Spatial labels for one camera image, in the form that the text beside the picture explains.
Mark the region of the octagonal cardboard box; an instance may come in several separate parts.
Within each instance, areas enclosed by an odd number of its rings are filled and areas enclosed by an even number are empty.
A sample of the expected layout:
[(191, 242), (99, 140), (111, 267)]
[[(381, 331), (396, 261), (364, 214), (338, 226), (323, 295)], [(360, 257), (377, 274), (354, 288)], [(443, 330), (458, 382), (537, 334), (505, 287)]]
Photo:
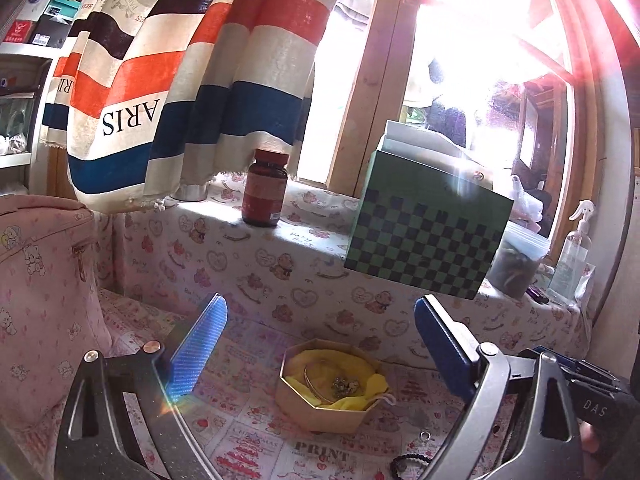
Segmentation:
[(276, 402), (303, 430), (352, 434), (370, 411), (396, 399), (380, 362), (349, 344), (314, 339), (284, 352)]

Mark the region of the gold bangle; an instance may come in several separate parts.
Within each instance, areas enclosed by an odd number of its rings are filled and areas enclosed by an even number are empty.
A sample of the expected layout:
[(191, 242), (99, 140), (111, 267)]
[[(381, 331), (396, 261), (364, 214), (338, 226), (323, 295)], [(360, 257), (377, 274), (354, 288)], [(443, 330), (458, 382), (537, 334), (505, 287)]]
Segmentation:
[(328, 360), (315, 360), (303, 369), (304, 384), (324, 404), (333, 404), (360, 390), (360, 382)]

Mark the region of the green checkered gift box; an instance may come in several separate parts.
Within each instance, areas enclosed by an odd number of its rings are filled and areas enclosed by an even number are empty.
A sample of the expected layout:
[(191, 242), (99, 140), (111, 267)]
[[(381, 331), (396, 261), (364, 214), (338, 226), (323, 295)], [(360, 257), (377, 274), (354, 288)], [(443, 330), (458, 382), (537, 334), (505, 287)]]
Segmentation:
[(464, 148), (439, 132), (388, 122), (370, 158), (344, 266), (472, 299), (512, 207)]

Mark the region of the grey translucent container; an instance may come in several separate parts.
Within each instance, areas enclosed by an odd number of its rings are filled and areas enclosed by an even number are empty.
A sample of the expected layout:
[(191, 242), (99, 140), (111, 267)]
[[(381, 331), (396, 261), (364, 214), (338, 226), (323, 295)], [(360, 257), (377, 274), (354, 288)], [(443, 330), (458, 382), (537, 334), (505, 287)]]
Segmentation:
[(499, 292), (520, 300), (549, 249), (548, 238), (508, 221), (486, 280)]

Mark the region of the yellow cloth in box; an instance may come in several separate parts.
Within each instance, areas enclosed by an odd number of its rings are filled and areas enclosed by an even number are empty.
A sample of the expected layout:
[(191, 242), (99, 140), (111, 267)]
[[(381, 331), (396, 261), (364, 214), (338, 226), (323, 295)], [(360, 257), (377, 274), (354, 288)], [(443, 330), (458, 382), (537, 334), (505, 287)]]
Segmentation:
[(314, 408), (367, 411), (390, 393), (387, 379), (367, 360), (331, 349), (297, 353), (284, 364), (284, 380)]

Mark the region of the wooden window frame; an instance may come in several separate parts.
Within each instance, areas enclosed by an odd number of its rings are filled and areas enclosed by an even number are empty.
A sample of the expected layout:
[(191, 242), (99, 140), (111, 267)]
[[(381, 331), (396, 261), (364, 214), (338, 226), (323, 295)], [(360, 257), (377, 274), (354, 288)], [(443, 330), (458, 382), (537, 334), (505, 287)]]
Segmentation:
[[(602, 66), (594, 25), (601, 17), (597, 0), (555, 0), (568, 39), (572, 70), (567, 149), (559, 210), (553, 227), (551, 258), (558, 258), (573, 225), (570, 206), (595, 198), (600, 190), (604, 106), (597, 76)], [(368, 38), (338, 136), (326, 185), (347, 196), (360, 195), (369, 159), (383, 128), (398, 118), (409, 77), (418, 8), (409, 0), (375, 0)]]

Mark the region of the red brown pill bottle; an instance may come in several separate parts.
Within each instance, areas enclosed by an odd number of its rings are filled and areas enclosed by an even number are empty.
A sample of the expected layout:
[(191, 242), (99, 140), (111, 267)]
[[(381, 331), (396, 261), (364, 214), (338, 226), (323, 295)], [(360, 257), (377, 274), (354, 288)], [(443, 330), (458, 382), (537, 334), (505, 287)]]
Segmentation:
[(288, 184), (288, 154), (256, 148), (254, 162), (247, 170), (243, 192), (242, 218), (251, 226), (274, 228)]

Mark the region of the clear spray bottle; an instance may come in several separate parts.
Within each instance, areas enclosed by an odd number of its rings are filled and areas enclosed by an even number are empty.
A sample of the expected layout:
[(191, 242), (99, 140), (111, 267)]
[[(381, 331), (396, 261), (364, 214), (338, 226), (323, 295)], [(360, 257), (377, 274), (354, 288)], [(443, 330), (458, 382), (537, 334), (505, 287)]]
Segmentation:
[(577, 228), (569, 232), (564, 240), (562, 252), (555, 266), (548, 291), (554, 298), (572, 301), (580, 279), (587, 269), (587, 258), (591, 247), (590, 220), (596, 213), (591, 200), (581, 200), (570, 216), (577, 221)]

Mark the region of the pink zip bag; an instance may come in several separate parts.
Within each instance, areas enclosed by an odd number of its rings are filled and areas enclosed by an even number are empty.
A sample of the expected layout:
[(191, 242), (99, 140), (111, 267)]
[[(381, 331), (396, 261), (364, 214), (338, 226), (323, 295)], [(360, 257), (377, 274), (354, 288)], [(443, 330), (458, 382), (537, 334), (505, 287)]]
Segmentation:
[(38, 424), (85, 353), (112, 348), (96, 284), (93, 213), (65, 198), (1, 199), (1, 419)]

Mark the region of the teddy bear print cloth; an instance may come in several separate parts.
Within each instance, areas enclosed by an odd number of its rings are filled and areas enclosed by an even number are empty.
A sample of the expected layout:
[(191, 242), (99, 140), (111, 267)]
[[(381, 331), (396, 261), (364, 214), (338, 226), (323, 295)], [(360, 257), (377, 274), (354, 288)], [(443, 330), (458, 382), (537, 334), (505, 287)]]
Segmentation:
[(234, 325), (254, 321), (301, 341), (347, 342), (377, 359), (429, 367), (413, 306), (422, 290), (344, 265), (357, 202), (291, 182), (273, 229), (241, 217), (245, 179), (223, 174), (206, 200), (99, 214), (101, 284), (167, 312), (226, 298)]

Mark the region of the striped curtain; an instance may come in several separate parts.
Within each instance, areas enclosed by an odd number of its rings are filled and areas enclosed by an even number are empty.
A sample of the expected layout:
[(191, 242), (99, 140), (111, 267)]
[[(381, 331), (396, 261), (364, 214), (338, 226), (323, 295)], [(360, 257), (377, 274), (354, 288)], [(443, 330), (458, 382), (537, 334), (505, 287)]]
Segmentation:
[(336, 2), (85, 0), (43, 115), (76, 198), (106, 213), (192, 200), (257, 150), (296, 174)]

